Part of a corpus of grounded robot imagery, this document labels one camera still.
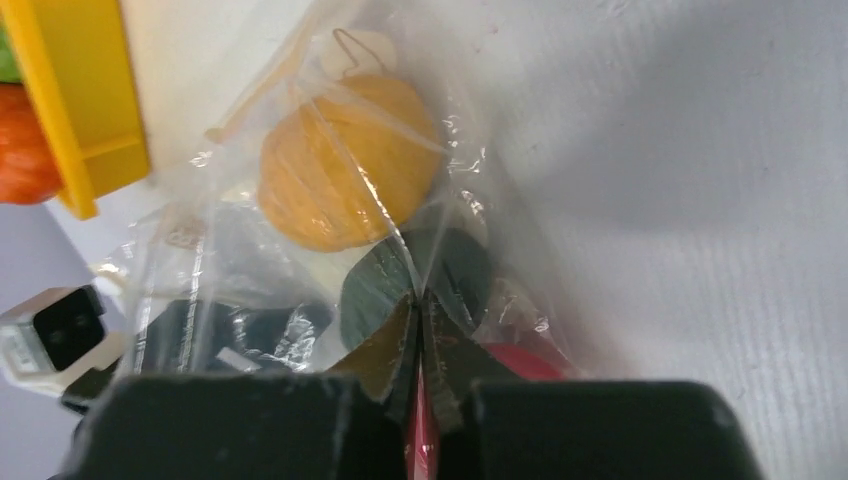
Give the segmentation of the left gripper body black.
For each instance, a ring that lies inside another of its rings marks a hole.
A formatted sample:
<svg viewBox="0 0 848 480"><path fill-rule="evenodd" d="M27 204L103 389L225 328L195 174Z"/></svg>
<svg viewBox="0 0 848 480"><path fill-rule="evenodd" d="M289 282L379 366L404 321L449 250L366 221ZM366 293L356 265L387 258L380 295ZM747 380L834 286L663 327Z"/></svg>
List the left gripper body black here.
<svg viewBox="0 0 848 480"><path fill-rule="evenodd" d="M92 367L59 397L84 414L113 379L125 373L300 373L313 363L315 343L334 312L321 301L250 308L207 300L143 300L126 310L133 321L127 359Z"/></svg>

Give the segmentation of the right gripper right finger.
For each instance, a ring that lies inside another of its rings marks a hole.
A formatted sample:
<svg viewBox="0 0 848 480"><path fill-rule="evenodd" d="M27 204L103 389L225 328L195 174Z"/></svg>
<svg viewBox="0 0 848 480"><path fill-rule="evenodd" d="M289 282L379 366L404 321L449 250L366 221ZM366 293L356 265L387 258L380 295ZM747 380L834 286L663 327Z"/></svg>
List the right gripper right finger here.
<svg viewBox="0 0 848 480"><path fill-rule="evenodd" d="M439 431L462 427L461 403L475 381L521 379L464 333L431 291L421 299L421 338L425 386Z"/></svg>

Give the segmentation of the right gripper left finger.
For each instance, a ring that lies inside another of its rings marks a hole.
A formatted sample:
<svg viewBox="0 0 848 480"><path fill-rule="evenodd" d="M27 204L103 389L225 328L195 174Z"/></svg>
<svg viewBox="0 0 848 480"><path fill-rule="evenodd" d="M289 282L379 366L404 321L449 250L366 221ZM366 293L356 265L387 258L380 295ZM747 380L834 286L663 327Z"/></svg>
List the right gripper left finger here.
<svg viewBox="0 0 848 480"><path fill-rule="evenodd" d="M415 296L405 295L382 326L329 368L358 380L365 395L398 424L408 421L414 404L420 319Z"/></svg>

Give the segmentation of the dark green vegetable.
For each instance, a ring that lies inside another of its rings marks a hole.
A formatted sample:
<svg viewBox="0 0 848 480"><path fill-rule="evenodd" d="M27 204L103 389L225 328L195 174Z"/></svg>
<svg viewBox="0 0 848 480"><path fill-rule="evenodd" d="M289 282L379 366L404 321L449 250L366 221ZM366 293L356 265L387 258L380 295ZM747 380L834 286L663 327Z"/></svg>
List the dark green vegetable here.
<svg viewBox="0 0 848 480"><path fill-rule="evenodd" d="M415 229L374 246L346 275L340 293L340 336L353 350L407 295L433 293L449 318L472 334L494 282L487 250L458 228Z"/></svg>

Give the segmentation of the clear zip top bag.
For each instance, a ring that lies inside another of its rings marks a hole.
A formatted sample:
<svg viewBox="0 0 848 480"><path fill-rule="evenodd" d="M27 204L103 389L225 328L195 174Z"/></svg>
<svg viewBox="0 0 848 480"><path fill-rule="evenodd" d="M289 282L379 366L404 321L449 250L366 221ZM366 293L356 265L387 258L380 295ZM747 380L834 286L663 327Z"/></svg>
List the clear zip top bag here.
<svg viewBox="0 0 848 480"><path fill-rule="evenodd" d="M540 225L490 146L471 1L315 1L100 272L122 373L350 368L433 301L447 341L582 379Z"/></svg>

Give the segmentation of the yellow orange potato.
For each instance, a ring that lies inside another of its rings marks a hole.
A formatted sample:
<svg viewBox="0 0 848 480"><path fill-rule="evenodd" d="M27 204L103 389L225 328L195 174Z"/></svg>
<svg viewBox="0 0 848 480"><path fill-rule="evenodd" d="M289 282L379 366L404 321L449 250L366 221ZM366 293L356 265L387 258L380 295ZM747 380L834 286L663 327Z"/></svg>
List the yellow orange potato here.
<svg viewBox="0 0 848 480"><path fill-rule="evenodd" d="M294 243L337 252L381 240L409 220L442 167L438 130L414 87L356 75L266 136L257 200Z"/></svg>

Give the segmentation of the orange pumpkin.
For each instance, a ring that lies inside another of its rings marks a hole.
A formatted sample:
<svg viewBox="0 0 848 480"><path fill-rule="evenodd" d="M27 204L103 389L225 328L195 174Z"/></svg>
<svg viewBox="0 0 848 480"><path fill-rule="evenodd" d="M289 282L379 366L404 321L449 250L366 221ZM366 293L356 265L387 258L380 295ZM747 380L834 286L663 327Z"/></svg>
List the orange pumpkin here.
<svg viewBox="0 0 848 480"><path fill-rule="evenodd" d="M25 88L1 84L1 203L39 204L63 187Z"/></svg>

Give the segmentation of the red apple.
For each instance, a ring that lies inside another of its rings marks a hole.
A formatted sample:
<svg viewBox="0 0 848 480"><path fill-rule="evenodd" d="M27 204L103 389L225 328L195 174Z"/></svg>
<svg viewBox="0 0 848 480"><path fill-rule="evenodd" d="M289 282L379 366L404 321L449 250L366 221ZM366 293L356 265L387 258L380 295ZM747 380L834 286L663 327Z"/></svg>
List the red apple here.
<svg viewBox="0 0 848 480"><path fill-rule="evenodd" d="M545 359L519 346L504 343L484 344L497 361L521 378L530 381L563 381L568 375Z"/></svg>

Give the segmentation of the green cabbage ball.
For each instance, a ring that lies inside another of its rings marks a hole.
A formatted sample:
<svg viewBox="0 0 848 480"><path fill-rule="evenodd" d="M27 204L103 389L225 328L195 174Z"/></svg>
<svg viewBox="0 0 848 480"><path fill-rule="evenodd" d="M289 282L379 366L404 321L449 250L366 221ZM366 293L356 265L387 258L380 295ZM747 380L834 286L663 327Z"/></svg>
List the green cabbage ball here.
<svg viewBox="0 0 848 480"><path fill-rule="evenodd" d="M4 27L0 29L0 82L22 84L22 74L18 68L13 46Z"/></svg>

